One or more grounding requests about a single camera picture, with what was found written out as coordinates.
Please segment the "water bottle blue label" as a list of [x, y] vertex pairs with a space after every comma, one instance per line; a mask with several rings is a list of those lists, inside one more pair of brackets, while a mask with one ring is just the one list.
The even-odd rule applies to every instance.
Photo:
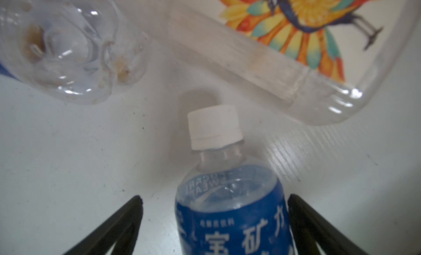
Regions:
[[283, 186], [272, 168], [243, 152], [236, 108], [203, 108], [187, 119], [200, 160], [175, 196], [182, 253], [294, 254]]

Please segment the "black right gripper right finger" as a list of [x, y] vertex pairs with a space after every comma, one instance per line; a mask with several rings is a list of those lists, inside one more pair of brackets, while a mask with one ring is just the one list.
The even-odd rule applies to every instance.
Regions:
[[321, 214], [296, 194], [288, 199], [288, 213], [299, 255], [365, 255]]

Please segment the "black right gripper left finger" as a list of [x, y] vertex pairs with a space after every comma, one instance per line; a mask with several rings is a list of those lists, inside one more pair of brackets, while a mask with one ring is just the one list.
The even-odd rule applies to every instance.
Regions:
[[67, 255], [131, 255], [143, 218], [143, 200], [132, 197], [103, 224], [66, 252]]

